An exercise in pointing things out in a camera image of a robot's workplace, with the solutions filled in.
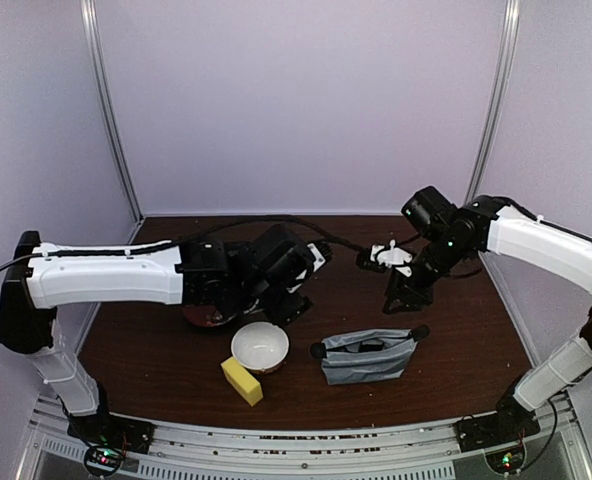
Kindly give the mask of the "yellow sponge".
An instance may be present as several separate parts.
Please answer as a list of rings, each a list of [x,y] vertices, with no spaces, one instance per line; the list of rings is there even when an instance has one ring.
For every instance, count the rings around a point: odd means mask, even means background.
[[[260,382],[234,357],[223,361],[221,369],[225,379],[247,404],[255,406],[263,399]]]

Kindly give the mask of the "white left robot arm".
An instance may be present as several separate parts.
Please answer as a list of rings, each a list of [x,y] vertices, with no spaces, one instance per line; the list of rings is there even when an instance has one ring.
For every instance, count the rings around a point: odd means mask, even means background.
[[[228,323],[262,312],[288,324],[310,307],[302,284],[329,260],[326,248],[274,225],[253,241],[212,235],[152,244],[66,247],[25,232],[0,266],[0,345],[31,358],[65,411],[99,444],[120,424],[105,392],[81,366],[57,327],[57,310],[85,303],[145,302],[210,307]]]

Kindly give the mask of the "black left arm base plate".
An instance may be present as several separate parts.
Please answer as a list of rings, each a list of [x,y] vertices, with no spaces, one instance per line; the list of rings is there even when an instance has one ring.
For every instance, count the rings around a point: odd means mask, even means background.
[[[154,425],[113,414],[68,417],[67,434],[87,446],[111,447],[120,452],[147,454],[154,436]]]

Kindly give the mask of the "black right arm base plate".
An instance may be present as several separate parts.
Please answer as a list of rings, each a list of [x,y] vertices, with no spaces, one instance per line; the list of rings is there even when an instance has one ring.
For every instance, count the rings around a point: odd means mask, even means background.
[[[530,415],[495,412],[479,417],[467,417],[454,424],[462,452],[488,449],[538,434],[539,422]]]

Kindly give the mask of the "grey zip pouch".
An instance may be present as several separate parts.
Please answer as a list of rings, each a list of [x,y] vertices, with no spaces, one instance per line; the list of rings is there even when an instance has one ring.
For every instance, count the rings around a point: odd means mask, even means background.
[[[370,329],[324,338],[310,346],[310,355],[320,362],[330,386],[374,383],[398,379],[408,366],[428,325],[412,329]],[[380,341],[382,351],[359,353],[362,342]]]

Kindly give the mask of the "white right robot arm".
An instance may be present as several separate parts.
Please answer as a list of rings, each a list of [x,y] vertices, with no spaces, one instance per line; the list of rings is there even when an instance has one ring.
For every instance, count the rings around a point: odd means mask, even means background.
[[[509,270],[504,299],[515,301],[528,335],[552,332],[562,318],[571,337],[503,393],[489,419],[495,440],[511,440],[535,410],[592,371],[592,195],[570,200],[574,224],[565,227],[504,196],[480,195],[457,207],[436,188],[414,194],[402,215],[426,245],[412,254],[396,241],[372,247],[371,260],[391,271],[383,305],[387,315],[431,305],[433,286],[474,254],[492,254],[550,273],[574,289],[561,290],[519,269]]]

